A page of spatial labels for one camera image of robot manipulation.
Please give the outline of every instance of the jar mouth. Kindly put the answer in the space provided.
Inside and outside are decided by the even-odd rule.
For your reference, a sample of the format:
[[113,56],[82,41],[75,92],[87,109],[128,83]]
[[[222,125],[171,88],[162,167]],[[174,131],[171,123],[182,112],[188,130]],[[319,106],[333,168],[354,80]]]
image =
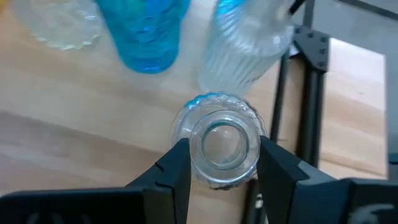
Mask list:
[[259,144],[250,120],[234,111],[215,111],[191,132],[192,164],[208,181],[235,186],[255,173]]

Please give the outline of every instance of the blue plastic bottle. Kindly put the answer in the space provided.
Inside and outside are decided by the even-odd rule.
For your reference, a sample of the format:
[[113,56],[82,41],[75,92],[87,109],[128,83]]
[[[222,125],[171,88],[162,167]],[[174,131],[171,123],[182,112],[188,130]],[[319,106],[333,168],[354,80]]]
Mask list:
[[96,0],[123,62],[142,73],[159,73],[178,54],[181,0]]

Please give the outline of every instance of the wooden table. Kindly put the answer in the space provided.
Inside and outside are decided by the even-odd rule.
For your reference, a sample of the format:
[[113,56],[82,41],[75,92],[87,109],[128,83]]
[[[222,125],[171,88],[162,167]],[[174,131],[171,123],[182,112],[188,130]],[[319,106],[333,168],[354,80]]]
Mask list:
[[[170,148],[170,124],[200,91],[196,70],[213,0],[194,0],[180,54],[161,75],[119,60],[106,30],[83,50],[50,49],[12,9],[0,13],[0,194],[22,189],[123,186]],[[321,170],[386,178],[383,55],[331,39]],[[278,66],[245,96],[269,129]],[[294,151],[303,65],[290,62],[279,144]],[[245,186],[192,184],[188,223],[238,223]]]

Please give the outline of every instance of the clear glass bowl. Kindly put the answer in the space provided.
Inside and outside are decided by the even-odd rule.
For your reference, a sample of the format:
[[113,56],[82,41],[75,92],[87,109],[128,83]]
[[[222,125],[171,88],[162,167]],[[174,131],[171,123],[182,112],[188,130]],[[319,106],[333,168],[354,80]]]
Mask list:
[[172,146],[189,138],[192,176],[212,189],[228,190],[256,173],[263,121],[247,101],[208,93],[189,101],[172,124]]
[[102,30],[97,5],[91,0],[13,0],[18,18],[31,34],[50,47],[80,49]]

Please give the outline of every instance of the wooden board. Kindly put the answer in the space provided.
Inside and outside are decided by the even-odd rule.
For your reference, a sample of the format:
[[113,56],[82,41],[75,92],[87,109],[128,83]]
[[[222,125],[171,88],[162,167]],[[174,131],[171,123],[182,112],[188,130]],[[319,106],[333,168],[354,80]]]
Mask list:
[[[194,0],[180,53],[160,75],[119,60],[106,30],[75,51],[37,42],[9,5],[0,13],[0,194],[20,189],[122,186],[170,148],[170,125],[196,84],[213,0]],[[320,167],[335,177],[385,178],[384,57],[338,40],[330,45]],[[266,128],[278,66],[247,93]],[[302,63],[290,62],[279,144],[294,151]],[[238,223],[244,186],[193,183],[189,223]]]

